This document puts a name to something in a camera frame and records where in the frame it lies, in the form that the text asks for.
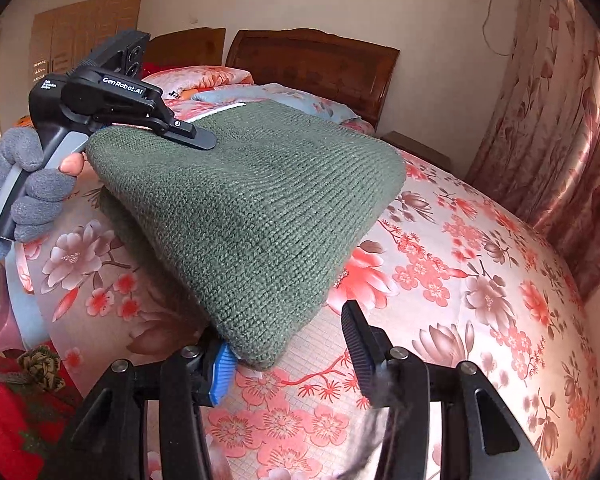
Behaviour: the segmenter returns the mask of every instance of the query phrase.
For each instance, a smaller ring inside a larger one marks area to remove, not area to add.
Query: gray knit glove
[[[15,238],[26,243],[51,230],[62,211],[62,201],[72,192],[76,179],[59,170],[39,169],[42,147],[33,128],[12,128],[0,138],[0,188],[14,164],[35,172],[27,179],[27,194],[11,207],[11,217],[16,222]],[[10,248],[10,242],[0,239],[0,260]]]

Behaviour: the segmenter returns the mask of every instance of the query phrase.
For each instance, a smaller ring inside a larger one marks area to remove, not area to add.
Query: pink floral curtain
[[[466,181],[600,284],[600,32],[578,0],[520,0],[514,51]]]

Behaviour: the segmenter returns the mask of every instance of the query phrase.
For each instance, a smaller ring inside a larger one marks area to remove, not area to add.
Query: floral pillow
[[[338,124],[359,118],[359,115],[348,106],[278,83],[267,85],[234,84],[223,88],[215,88],[209,92],[198,92],[192,96],[192,99],[213,104],[272,99],[306,114],[315,115]]]
[[[239,68],[200,65],[163,70],[145,77],[143,81],[162,88],[165,99],[179,99],[186,90],[253,83],[253,78],[249,72]]]

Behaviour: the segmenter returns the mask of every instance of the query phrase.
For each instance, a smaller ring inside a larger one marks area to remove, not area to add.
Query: nightstand
[[[451,159],[448,156],[437,152],[429,146],[425,146],[417,140],[410,139],[409,137],[400,134],[396,131],[389,132],[379,137],[379,139],[388,142],[390,145],[403,150],[404,152],[411,153],[429,164],[439,167],[441,170],[451,173]]]

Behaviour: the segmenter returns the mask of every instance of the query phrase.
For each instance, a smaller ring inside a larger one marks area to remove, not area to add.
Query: red cloth
[[[10,372],[24,373],[15,360],[0,356],[0,381]],[[0,474],[5,480],[35,480],[74,414],[77,390],[64,368],[58,376],[66,385],[53,393],[36,383],[0,382]]]

